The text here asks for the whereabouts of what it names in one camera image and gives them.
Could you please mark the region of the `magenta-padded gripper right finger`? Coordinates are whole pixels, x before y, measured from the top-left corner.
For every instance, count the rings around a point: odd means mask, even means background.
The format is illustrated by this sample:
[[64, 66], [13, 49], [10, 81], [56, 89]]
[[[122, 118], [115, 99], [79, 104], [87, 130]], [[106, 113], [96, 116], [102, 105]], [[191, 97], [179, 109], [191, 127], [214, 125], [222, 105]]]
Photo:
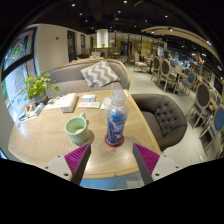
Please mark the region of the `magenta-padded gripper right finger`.
[[133, 144], [133, 155], [145, 185], [181, 170], [181, 166], [165, 153], [158, 155], [136, 143]]

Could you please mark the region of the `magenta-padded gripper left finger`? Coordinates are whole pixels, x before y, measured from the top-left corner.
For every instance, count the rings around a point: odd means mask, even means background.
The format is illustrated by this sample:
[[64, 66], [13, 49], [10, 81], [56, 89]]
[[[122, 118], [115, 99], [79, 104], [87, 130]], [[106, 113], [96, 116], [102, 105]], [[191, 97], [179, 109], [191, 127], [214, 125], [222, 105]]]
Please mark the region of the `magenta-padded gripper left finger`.
[[91, 145], [85, 144], [66, 155], [56, 155], [43, 169], [79, 185], [90, 155]]

